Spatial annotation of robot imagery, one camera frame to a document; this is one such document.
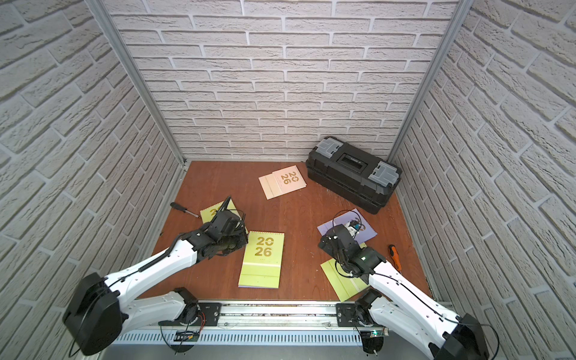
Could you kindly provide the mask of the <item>orange utility knife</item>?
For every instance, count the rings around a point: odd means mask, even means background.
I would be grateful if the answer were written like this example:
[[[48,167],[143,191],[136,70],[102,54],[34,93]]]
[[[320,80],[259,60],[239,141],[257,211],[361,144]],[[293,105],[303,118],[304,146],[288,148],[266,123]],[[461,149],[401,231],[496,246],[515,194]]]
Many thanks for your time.
[[[402,272],[402,266],[401,266],[401,260],[400,260],[397,248],[393,244],[390,244],[390,246],[388,246],[388,252],[389,252],[390,257],[392,259],[393,266],[396,268],[396,270],[399,273],[401,273]]]

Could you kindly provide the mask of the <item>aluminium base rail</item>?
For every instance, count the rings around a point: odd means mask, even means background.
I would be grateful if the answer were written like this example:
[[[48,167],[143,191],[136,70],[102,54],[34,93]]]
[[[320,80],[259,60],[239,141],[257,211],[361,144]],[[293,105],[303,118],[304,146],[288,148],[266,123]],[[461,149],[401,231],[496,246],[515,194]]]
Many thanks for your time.
[[[340,328],[336,301],[206,301],[223,304],[216,326],[206,326],[195,345],[360,346],[358,332]],[[164,326],[172,344],[186,326]],[[159,325],[123,334],[117,345],[166,345]]]

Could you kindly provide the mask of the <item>black plastic toolbox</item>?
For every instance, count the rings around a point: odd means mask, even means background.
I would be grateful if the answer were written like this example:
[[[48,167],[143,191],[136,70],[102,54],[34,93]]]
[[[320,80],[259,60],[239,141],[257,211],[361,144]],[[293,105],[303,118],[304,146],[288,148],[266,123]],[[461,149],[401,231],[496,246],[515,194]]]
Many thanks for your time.
[[[308,178],[375,215],[387,205],[402,169],[339,140],[324,137],[305,162]]]

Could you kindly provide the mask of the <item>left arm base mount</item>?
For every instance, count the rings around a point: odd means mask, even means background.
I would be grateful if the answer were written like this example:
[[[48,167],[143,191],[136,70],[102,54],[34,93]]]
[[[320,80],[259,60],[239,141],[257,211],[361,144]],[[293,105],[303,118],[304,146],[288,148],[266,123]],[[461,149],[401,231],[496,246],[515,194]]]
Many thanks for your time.
[[[183,298],[184,310],[176,319],[160,321],[158,325],[163,342],[177,355],[192,349],[206,326],[218,324],[223,304],[220,302],[201,302],[184,287],[176,288],[174,292]],[[167,340],[163,327],[176,326],[177,324],[186,326],[186,328],[184,331],[177,331],[174,334],[172,340],[177,344],[172,344]]]

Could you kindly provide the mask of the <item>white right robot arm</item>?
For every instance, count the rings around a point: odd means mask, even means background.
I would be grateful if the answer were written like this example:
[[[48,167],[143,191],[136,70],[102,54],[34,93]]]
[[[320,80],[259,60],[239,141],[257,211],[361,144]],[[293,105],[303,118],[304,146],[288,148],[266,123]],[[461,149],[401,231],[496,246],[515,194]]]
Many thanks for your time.
[[[337,304],[339,326],[353,327],[367,354],[383,346],[388,329],[429,359],[490,359],[481,324],[441,305],[408,281],[383,255],[353,238],[360,225],[351,221],[329,229],[319,248],[334,261],[337,275],[359,279],[369,288],[353,304]]]

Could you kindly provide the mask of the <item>black handled screwdriver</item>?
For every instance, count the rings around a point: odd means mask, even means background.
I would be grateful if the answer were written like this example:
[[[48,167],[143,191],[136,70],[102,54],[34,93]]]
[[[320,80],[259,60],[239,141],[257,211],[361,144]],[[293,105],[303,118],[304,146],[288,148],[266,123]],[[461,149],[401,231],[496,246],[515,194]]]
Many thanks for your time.
[[[193,213],[192,211],[188,210],[188,209],[185,208],[183,205],[180,205],[180,204],[178,204],[177,202],[171,202],[170,207],[171,207],[172,209],[177,210],[177,211],[184,212],[185,214],[192,215],[192,216],[194,216],[195,218],[199,218],[199,217],[200,217],[198,214]]]

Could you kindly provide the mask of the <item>purple 2026 calendar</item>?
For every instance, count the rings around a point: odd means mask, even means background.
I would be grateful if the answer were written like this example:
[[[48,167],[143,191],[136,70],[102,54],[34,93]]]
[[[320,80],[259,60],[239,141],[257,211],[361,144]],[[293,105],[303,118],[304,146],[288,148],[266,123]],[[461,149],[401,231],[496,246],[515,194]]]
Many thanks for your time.
[[[339,211],[332,220],[319,225],[317,229],[323,236],[337,225],[351,226],[351,235],[359,244],[366,243],[366,241],[371,240],[377,235],[377,232],[366,221],[357,208]]]

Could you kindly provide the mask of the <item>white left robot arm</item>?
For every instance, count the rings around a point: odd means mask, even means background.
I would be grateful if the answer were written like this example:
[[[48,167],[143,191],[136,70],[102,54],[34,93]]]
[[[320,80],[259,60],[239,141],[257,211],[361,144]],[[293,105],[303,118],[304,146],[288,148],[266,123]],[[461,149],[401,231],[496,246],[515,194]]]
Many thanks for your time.
[[[184,287],[156,297],[142,294],[203,260],[225,257],[248,244],[246,215],[228,197],[199,229],[177,235],[171,245],[131,267],[101,277],[93,272],[76,286],[62,322],[73,338],[70,356],[92,356],[125,333],[154,323],[204,327],[198,299]]]

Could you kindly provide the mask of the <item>pink 2026 desk calendar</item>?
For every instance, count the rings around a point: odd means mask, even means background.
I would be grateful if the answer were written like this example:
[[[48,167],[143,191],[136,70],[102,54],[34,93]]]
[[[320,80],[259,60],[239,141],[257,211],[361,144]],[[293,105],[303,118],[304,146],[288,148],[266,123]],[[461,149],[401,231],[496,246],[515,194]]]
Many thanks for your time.
[[[307,185],[296,165],[259,177],[267,200],[305,188]]]

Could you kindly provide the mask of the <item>green 2026 desk calendar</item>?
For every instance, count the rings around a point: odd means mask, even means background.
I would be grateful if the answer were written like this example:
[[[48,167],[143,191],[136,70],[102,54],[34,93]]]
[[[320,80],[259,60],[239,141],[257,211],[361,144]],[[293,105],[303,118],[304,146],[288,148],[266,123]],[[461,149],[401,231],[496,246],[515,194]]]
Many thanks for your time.
[[[279,288],[284,240],[282,232],[249,232],[239,287]]]

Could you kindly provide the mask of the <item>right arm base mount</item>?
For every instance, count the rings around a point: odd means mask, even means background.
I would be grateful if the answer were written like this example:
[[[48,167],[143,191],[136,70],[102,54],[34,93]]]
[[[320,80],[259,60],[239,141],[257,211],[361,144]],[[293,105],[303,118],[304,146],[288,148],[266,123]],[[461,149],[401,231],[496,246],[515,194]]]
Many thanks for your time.
[[[358,332],[363,351],[368,355],[378,355],[384,345],[384,337],[387,336],[386,327],[378,324],[370,315],[369,310],[375,300],[381,294],[374,289],[369,289],[360,298],[352,302],[337,303],[337,324],[340,328],[353,328]]]

